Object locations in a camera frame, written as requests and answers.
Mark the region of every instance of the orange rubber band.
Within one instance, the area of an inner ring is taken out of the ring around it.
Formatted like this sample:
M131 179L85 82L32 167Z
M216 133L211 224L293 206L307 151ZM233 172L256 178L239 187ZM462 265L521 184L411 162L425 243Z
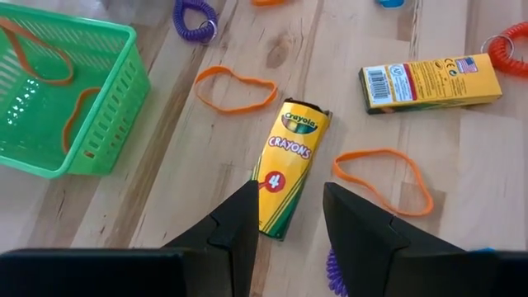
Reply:
M269 87L271 89L271 94L270 94L270 96L268 96L266 98L266 100L264 100L264 101L262 101L260 103L251 104L251 105L248 105L248 106L241 106L241 107L236 107L236 108L222 108L222 107L216 106L211 101L204 99L204 97L198 92L198 87L196 87L196 85L199 82L203 81L205 78L207 78L209 76L212 76L212 75L220 74L220 73L227 73L227 74L233 76L234 78L236 78L237 80L239 80L242 83L248 83L248 84L258 85L258 86L263 86L263 87ZM217 65L217 66L212 66L210 68L207 68L206 70L204 70L200 74L198 74L198 76L196 76L196 79L195 79L195 94L206 105L208 105L209 107L213 108L217 112L219 112L221 114L225 114L225 115L237 115L237 114L242 114L242 113L246 113L246 112L257 111L257 110L259 110L259 109L261 109L261 108L263 108L265 106L270 105L273 102L273 100L275 100L275 98L277 97L277 85L275 85L274 82L268 81L268 80L262 80L262 79L259 79L259 78L249 78L249 77L239 76L239 75L235 74L231 69L229 69L229 68L227 68L225 66Z
M100 87L90 87L82 91L81 95L79 95L77 102L75 102L75 108L73 109L73 113L69 117L69 119L66 121L66 125L64 125L64 128L63 128L63 151L64 153L69 152L69 134L72 130L73 122L75 122L75 119L78 117L79 113L81 112L81 107L83 107L84 101L87 98L89 98L90 95L97 93L100 90L101 90Z
M528 21L506 29L501 35L510 38L510 40L528 37ZM511 58L507 40L503 38L492 40L489 44L488 53L496 69L518 77L528 78L528 63Z
M37 36L35 36L33 33L28 31L27 29L22 28L21 26L17 25L16 23L9 21L6 18L0 18L0 28L2 28L3 32L6 34L7 38L9 39L9 42L12 45L13 50L15 51L16 57L18 58L18 61L20 62L20 65L22 69L24 69L27 73L30 75L36 77L37 79L41 80L44 83L49 83L55 86L66 86L73 82L73 64L70 58L66 53L64 53L62 50L57 49L51 45L46 44L43 40L39 39ZM60 78L60 79L48 79L48 78L42 78L30 65L29 61L27 60L26 53L24 53L24 49L22 48L20 41L18 41L17 35L20 35L28 40L33 41L34 43L45 47L46 49L53 50L55 53L57 53L60 58L66 63L68 66L69 74L66 78ZM73 110L72 115L69 117L68 121L66 122L66 125L63 128L62 133L62 147L64 153L68 153L70 147L69 147L69 134L71 132L71 129L73 127L73 122L78 117L81 107L83 106L84 101L88 98L88 96L92 95L95 92L99 92L101 90L100 87L90 87L79 95L77 98L77 101L75 102L75 108Z
M271 6L283 4L285 0L252 0L254 6Z
M37 36L35 36L33 33L28 31L27 29L22 28L21 26L17 25L16 23L12 21L9 21L6 18L0 18L0 27L2 28L3 32L6 34L7 38L9 39L9 42L11 43L13 50L15 51L15 54L20 62L21 67L24 70L26 70L26 72L38 78L44 83L49 83L49 84L58 85L58 86L65 86L65 85L70 84L73 81L72 61L70 60L68 55L64 53L62 50L46 44L44 41L40 40ZM61 78L61 79L42 78L30 66L30 63L26 57L26 53L24 53L24 50L22 49L20 41L18 41L17 35L20 35L28 40L33 41L34 43L42 47L45 47L46 49L53 50L55 53L57 53L60 56L60 58L62 58L62 60L64 60L64 62L68 66L68 71L69 71L68 76L66 78Z
M348 173L344 172L339 167L339 163L340 162L350 161L350 160L354 160L354 159L362 158L362 157L369 157L371 155L382 154L382 153L389 153L389 154L395 155L396 157L400 157L400 158L404 159L411 166L411 169L414 172L414 175L416 176L416 180L417 180L418 186L420 187L420 191L422 191L423 196L426 198L426 206L425 206L425 208L423 210L418 211L418 212L408 212L408 211L400 210L400 209L392 206L390 204L390 202L386 198L384 198L383 195L381 195L378 192L378 190L376 190L376 188L374 186L372 186L369 182L367 182L367 181L365 181L365 180L363 180L363 179L361 179L359 177L354 177L352 175L349 175ZM399 151L397 151L395 149L391 149L391 148L362 150L362 151L344 153L344 154L338 156L334 160L332 169L333 169L333 172L339 178L341 178L341 179L343 179L343 180L345 180L347 182L354 182L354 183L356 183L358 185L362 185L362 186L366 187L367 189L371 190L374 193L374 195L376 196L376 198L378 198L379 202L381 202L381 204L383 204L386 208L388 208L389 210L391 210L395 214L411 216L411 217L418 217L418 216L429 215L432 212L432 210L433 210L434 203L433 203L433 200L432 200L432 196L429 193L429 191L427 190L427 187L426 187L425 183L423 182L422 174L420 173L420 169L418 169L418 165L411 158L409 158L405 153L399 152Z

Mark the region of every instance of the purple spiral wristband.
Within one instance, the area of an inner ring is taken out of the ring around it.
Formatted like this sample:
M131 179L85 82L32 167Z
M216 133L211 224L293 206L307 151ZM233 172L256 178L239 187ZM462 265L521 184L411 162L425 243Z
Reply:
M186 9L202 12L207 17L207 21L204 21L202 25L206 25L200 26L198 29L189 30L183 19ZM207 43L216 36L216 25L218 24L216 12L211 6L201 0L176 0L172 20L176 31L184 40Z
M347 297L348 292L343 282L343 275L337 265L336 253L333 249L328 253L327 259L327 278L329 280L328 288L332 290L337 296Z

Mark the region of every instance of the yellow crayon box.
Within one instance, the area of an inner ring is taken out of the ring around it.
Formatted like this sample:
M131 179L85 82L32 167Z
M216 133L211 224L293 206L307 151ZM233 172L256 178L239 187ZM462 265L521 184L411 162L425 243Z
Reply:
M315 151L331 113L318 106L286 99L252 179L259 183L259 229L283 240Z
M502 95L488 54L365 67L369 114L489 103Z

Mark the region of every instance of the barcode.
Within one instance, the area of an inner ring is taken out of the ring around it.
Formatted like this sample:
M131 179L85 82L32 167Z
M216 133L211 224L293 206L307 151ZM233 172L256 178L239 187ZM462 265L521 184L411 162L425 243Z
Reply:
M387 100L390 95L390 89L384 72L381 70L370 70L368 74L370 93L374 100Z

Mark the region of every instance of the number 4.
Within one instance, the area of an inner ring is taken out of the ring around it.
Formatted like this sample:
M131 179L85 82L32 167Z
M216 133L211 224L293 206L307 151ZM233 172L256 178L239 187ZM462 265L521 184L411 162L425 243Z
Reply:
M273 177L270 178L268 183L271 185L272 189L275 189L276 187L279 186L279 182L280 181L281 181L281 176L279 174L276 174L276 175L274 175Z

